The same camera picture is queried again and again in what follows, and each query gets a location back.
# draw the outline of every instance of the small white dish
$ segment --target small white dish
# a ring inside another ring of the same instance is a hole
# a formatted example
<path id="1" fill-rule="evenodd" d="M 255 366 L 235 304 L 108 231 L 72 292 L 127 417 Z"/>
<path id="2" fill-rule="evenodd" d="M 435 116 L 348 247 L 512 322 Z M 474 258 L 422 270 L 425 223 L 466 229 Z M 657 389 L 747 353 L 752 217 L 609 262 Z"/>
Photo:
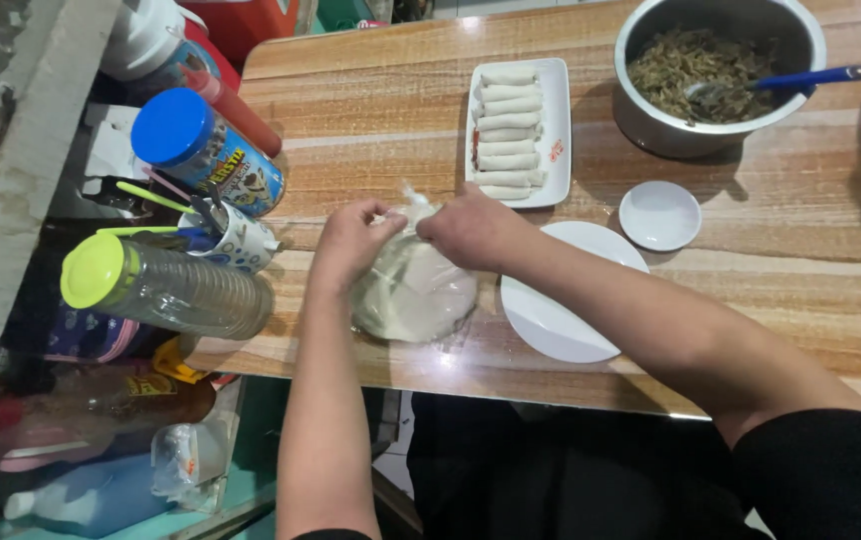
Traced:
<path id="1" fill-rule="evenodd" d="M 617 212 L 620 227 L 641 248 L 675 251 L 690 244 L 701 230 L 701 205 L 676 183 L 639 183 L 623 196 Z"/>
<path id="2" fill-rule="evenodd" d="M 533 66 L 537 81 L 544 92 L 541 124 L 544 131 L 535 147 L 541 155 L 539 168 L 546 171 L 544 186 L 526 199 L 501 200 L 512 209 L 552 207 L 567 198 L 571 191 L 571 87 L 567 77 L 567 63 L 559 57 L 522 59 L 482 63 L 473 70 L 471 91 L 467 103 L 467 127 L 464 144 L 464 180 L 474 178 L 474 121 L 475 111 L 481 103 L 481 72 L 488 68 Z"/>
<path id="3" fill-rule="evenodd" d="M 541 231 L 614 263 L 651 273 L 634 246 L 610 228 L 583 221 L 562 221 L 545 225 Z M 500 278 L 500 300 L 518 336 L 552 359 L 591 363 L 613 359 L 621 353 L 567 307 L 513 277 Z"/>

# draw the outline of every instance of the yellow bottle cap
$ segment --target yellow bottle cap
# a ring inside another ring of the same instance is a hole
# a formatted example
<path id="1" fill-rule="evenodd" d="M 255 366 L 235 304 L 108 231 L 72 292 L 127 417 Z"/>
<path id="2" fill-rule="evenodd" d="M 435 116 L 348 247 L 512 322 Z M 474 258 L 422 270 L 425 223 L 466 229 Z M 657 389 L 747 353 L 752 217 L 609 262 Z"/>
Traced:
<path id="1" fill-rule="evenodd" d="M 95 234 L 64 257 L 61 295 L 81 310 L 97 304 L 114 289 L 125 265 L 125 248 L 112 234 Z"/>

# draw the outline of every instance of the white rectangular plate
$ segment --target white rectangular plate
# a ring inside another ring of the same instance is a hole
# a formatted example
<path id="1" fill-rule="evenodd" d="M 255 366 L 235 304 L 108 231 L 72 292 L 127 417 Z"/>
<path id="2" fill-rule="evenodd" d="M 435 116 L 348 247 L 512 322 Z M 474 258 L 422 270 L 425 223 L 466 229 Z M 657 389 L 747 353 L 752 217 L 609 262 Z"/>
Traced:
<path id="1" fill-rule="evenodd" d="M 467 104 L 467 131 L 464 179 L 474 178 L 474 113 L 481 103 L 481 72 L 487 68 L 533 66 L 544 92 L 544 109 L 541 123 L 544 132 L 537 140 L 537 153 L 541 155 L 539 167 L 546 171 L 544 187 L 535 190 L 526 199 L 500 201 L 512 209 L 551 207 L 567 198 L 571 191 L 571 87 L 567 79 L 567 64 L 559 57 L 522 59 L 482 63 L 473 70 L 470 98 Z"/>

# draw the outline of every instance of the plastic packet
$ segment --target plastic packet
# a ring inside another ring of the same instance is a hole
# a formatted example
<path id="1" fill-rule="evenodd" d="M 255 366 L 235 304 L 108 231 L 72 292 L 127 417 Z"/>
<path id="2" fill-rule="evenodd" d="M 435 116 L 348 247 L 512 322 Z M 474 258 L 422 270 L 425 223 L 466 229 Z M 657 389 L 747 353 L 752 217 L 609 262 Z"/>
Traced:
<path id="1" fill-rule="evenodd" d="M 224 473 L 227 427 L 222 420 L 174 423 L 162 427 L 150 443 L 154 495 L 196 507 L 204 497 L 199 486 Z"/>
<path id="2" fill-rule="evenodd" d="M 405 215 L 407 226 L 380 249 L 370 271 L 351 289 L 352 323 L 376 338 L 421 343 L 461 327 L 474 307 L 478 279 L 417 236 L 417 223 L 440 205 L 406 182 L 401 191 L 410 204 L 391 212 Z M 375 223 L 381 221 L 377 216 Z"/>

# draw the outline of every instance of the red logo on plate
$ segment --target red logo on plate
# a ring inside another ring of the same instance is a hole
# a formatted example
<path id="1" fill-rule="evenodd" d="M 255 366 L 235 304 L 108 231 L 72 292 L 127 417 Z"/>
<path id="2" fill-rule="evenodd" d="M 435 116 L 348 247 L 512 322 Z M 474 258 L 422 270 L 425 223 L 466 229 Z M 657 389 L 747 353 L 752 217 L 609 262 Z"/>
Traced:
<path id="1" fill-rule="evenodd" d="M 550 162 L 554 163 L 557 161 L 557 158 L 564 153 L 564 143 L 560 141 L 558 138 L 557 141 L 554 141 L 553 146 L 550 147 Z"/>

